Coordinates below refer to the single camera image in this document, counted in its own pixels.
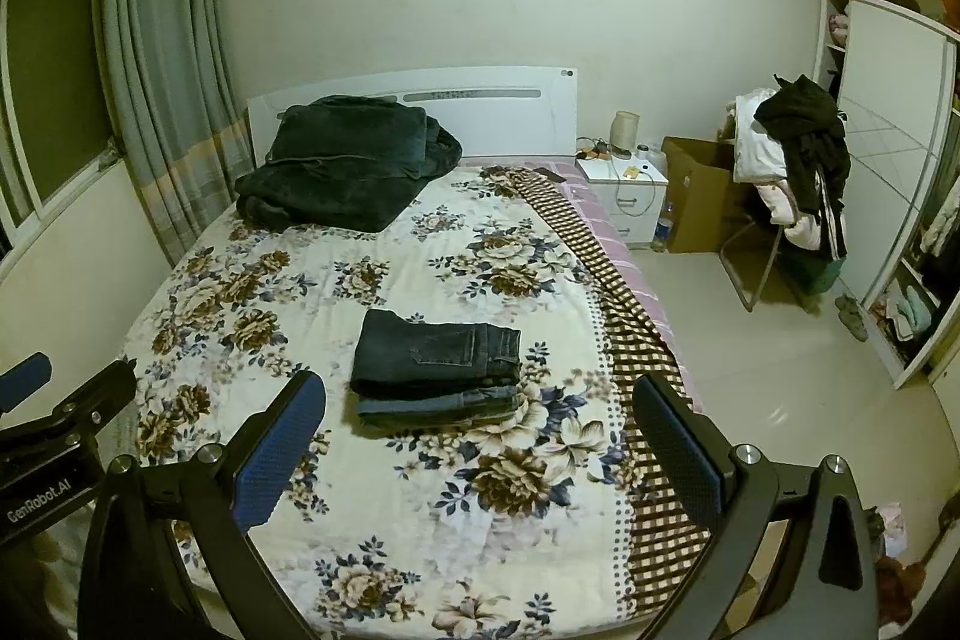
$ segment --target gray curtain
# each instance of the gray curtain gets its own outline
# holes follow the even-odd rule
[[[172,261],[253,168],[216,0],[102,0],[110,88],[133,178]]]

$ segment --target folded jeans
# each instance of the folded jeans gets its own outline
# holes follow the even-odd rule
[[[350,387],[379,399],[510,386],[520,379],[520,332],[488,323],[411,323],[371,309],[353,354]]]
[[[516,386],[469,389],[429,399],[369,399],[360,397],[356,412],[364,424],[379,428],[440,426],[502,420],[520,406]]]

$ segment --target water bottle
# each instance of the water bottle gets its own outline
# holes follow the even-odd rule
[[[650,242],[650,247],[658,253],[666,250],[666,241],[670,239],[670,232],[673,231],[673,203],[668,201],[661,210],[659,220],[656,220],[656,229],[654,229],[654,241]]]

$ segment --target slipper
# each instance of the slipper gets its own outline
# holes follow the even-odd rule
[[[856,299],[854,299],[848,293],[844,293],[841,296],[837,296],[833,300],[833,304],[836,305],[837,310],[841,311],[857,311],[859,308],[856,305]]]
[[[841,310],[838,316],[840,316],[840,322],[853,336],[861,342],[867,341],[867,327],[863,324],[863,316],[859,310]]]

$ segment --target dark green blanket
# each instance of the dark green blanket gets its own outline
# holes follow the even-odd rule
[[[275,231],[294,223],[382,231],[462,151],[421,107],[328,95],[280,116],[267,163],[236,182],[237,212]]]

